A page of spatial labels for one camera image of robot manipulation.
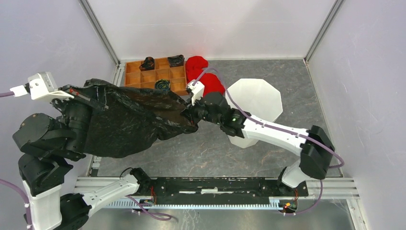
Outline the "black plastic trash bag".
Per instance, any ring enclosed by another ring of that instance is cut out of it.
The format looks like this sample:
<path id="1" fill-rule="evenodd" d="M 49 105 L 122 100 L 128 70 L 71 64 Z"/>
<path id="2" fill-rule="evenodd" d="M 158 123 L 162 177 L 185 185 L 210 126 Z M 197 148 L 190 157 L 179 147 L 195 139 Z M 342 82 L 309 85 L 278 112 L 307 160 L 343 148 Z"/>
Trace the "black plastic trash bag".
<path id="1" fill-rule="evenodd" d="M 198 130 L 181 114 L 186 101 L 172 91 L 118 87 L 100 79 L 87 80 L 83 88 L 108 106 L 91 117 L 84 147 L 87 154 L 124 158 L 147 150 L 157 140 Z"/>

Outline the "white plastic trash bin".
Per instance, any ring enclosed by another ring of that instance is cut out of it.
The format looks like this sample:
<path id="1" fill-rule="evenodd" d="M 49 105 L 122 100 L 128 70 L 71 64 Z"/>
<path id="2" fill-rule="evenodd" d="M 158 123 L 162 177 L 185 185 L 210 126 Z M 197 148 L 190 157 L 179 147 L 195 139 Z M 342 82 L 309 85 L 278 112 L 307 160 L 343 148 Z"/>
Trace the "white plastic trash bin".
<path id="1" fill-rule="evenodd" d="M 236 102 L 242 110 L 265 121 L 274 122 L 283 112 L 281 93 L 263 79 L 239 79 L 227 88 L 227 103 Z"/>

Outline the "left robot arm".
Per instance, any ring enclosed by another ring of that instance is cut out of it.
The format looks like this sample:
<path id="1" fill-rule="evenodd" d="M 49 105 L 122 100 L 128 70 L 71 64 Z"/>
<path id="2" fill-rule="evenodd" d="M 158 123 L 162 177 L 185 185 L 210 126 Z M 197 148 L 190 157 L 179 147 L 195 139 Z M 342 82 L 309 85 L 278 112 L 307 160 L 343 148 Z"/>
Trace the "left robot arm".
<path id="1" fill-rule="evenodd" d="M 99 87 L 56 89 L 39 83 L 28 87 L 33 100 L 49 102 L 62 116 L 43 113 L 27 117 L 13 134 L 23 153 L 18 161 L 28 197 L 26 220 L 36 230 L 78 230 L 100 209 L 127 195 L 145 195 L 150 181 L 133 175 L 87 193 L 61 195 L 68 160 L 85 157 L 90 122 L 108 109 L 106 92 Z"/>

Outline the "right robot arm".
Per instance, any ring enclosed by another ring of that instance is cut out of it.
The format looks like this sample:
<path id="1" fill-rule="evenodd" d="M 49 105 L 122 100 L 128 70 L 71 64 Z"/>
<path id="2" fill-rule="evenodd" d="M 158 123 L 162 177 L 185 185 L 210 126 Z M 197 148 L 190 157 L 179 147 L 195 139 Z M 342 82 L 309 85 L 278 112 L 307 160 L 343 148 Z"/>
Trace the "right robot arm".
<path id="1" fill-rule="evenodd" d="M 319 126 L 310 129 L 293 128 L 260 119 L 249 112 L 231 107 L 218 92 L 199 100 L 189 100 L 181 113 L 194 124 L 203 120 L 216 125 L 231 137 L 253 139 L 286 149 L 299 160 L 286 167 L 277 181 L 277 191 L 290 195 L 308 179 L 325 179 L 333 158 L 334 146 Z"/>

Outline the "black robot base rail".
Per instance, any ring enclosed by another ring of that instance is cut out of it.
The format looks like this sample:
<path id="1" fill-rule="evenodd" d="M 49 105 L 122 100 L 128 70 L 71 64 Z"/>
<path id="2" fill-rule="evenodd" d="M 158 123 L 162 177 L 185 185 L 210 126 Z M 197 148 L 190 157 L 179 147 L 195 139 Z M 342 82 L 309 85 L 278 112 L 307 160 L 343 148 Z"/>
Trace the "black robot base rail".
<path id="1" fill-rule="evenodd" d="M 306 182 L 288 188 L 279 179 L 267 177 L 156 177 L 141 168 L 127 168 L 121 176 L 132 175 L 140 182 L 135 196 L 159 204 L 266 204 L 271 197 L 297 198 L 309 195 Z"/>

